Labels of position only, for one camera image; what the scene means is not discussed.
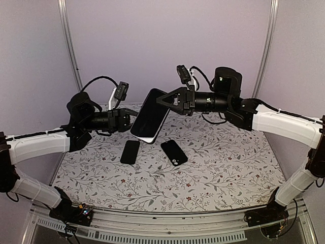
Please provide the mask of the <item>small black phone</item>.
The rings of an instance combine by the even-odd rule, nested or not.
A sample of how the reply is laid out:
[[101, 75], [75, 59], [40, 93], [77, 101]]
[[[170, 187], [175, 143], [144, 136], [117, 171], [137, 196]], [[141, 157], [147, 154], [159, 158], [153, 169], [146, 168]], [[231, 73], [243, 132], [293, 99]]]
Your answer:
[[165, 94], [160, 89], [151, 89], [131, 127], [131, 134], [148, 144], [155, 142], [170, 111], [156, 103], [156, 99]]

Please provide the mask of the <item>large black phone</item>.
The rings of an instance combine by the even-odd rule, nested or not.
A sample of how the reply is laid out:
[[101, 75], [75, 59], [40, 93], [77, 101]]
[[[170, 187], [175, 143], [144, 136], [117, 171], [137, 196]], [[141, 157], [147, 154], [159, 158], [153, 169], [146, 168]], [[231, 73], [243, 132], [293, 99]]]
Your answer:
[[133, 165], [136, 163], [140, 142], [135, 140], [128, 140], [124, 146], [120, 162], [122, 164]]

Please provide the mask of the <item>black case with camera holes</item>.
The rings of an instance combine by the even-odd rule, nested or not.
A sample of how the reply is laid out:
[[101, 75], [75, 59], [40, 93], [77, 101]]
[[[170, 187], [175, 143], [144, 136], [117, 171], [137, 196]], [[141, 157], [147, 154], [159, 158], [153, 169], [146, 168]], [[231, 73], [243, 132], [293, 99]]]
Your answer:
[[188, 161], [187, 155], [175, 140], [163, 142], [160, 146], [173, 166], [179, 166]]

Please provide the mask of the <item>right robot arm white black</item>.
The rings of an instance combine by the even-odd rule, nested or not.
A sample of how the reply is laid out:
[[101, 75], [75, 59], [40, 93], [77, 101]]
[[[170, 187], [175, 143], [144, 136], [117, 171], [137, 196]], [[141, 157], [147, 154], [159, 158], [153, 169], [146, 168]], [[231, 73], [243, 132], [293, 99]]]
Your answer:
[[177, 73], [185, 86], [157, 98], [158, 104], [188, 116], [194, 112], [222, 113], [239, 129], [279, 135], [310, 147], [306, 162], [272, 193], [263, 209], [266, 221], [274, 221], [296, 196], [324, 177], [324, 118], [276, 109], [257, 98], [240, 98], [242, 75], [232, 68], [215, 69], [214, 78], [208, 82], [209, 92], [196, 91], [188, 84], [193, 76], [185, 66], [178, 66]]

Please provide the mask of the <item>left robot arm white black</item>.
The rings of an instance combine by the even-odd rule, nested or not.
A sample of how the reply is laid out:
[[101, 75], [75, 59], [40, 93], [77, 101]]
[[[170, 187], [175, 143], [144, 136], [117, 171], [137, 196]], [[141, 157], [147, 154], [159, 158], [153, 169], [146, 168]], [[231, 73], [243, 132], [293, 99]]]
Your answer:
[[16, 164], [44, 155], [79, 151], [92, 139], [92, 131], [105, 136], [128, 131], [132, 126], [131, 116], [138, 113], [127, 108], [103, 111], [84, 91], [71, 98], [67, 109], [70, 121], [60, 128], [20, 136], [1, 133], [1, 192], [41, 202], [70, 221], [76, 213], [66, 193], [17, 172]]

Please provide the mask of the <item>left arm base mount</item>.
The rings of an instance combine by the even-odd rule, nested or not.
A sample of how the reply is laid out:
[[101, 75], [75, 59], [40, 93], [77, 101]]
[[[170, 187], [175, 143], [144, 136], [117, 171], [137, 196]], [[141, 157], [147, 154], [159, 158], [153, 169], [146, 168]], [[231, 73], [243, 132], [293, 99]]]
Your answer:
[[56, 208], [51, 208], [49, 217], [62, 221], [89, 227], [93, 218], [92, 207], [81, 203], [73, 206], [67, 194], [59, 187], [54, 187], [60, 194], [60, 203]]

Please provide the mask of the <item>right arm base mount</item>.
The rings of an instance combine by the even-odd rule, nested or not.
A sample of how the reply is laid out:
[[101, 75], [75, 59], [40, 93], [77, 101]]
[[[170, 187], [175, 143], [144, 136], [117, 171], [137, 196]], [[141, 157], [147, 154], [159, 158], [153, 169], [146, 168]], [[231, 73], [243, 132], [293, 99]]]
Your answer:
[[282, 206], [275, 201], [278, 190], [279, 187], [272, 192], [265, 207], [256, 210], [248, 210], [244, 213], [244, 221], [248, 223], [249, 227], [267, 224], [289, 217], [286, 206]]

